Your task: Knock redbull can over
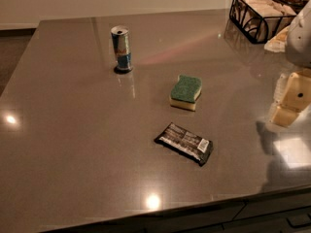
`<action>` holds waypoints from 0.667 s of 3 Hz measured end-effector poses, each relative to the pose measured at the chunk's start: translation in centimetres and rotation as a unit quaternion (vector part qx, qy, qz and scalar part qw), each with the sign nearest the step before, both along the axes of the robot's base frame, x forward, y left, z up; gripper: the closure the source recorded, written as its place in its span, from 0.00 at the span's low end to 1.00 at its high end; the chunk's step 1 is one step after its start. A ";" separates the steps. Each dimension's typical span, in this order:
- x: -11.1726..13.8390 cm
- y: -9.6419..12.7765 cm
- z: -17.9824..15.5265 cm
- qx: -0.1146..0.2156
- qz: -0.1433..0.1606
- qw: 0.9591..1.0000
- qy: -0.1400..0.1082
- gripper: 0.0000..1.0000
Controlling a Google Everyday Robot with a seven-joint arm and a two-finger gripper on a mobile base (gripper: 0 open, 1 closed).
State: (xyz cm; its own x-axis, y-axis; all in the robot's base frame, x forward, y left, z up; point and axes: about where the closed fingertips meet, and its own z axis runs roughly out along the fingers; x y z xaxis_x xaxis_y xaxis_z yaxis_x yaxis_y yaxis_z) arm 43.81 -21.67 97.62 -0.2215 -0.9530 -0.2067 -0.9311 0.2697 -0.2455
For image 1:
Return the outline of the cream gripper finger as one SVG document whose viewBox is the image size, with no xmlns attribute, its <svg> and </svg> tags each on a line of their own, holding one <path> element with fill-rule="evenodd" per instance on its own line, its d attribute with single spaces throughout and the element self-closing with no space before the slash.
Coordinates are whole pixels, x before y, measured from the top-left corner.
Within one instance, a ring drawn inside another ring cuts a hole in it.
<svg viewBox="0 0 311 233">
<path fill-rule="evenodd" d="M 311 104 L 311 70 L 302 69 L 282 74 L 276 83 L 269 121 L 289 127 Z"/>
</svg>

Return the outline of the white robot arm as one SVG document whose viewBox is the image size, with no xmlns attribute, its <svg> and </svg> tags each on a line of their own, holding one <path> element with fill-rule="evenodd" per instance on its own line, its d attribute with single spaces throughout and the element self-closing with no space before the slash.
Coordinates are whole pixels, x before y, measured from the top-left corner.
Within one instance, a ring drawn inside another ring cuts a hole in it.
<svg viewBox="0 0 311 233">
<path fill-rule="evenodd" d="M 287 128 L 311 104 L 311 1 L 291 22 L 285 56 L 299 71 L 282 74 L 277 81 L 269 122 Z"/>
</svg>

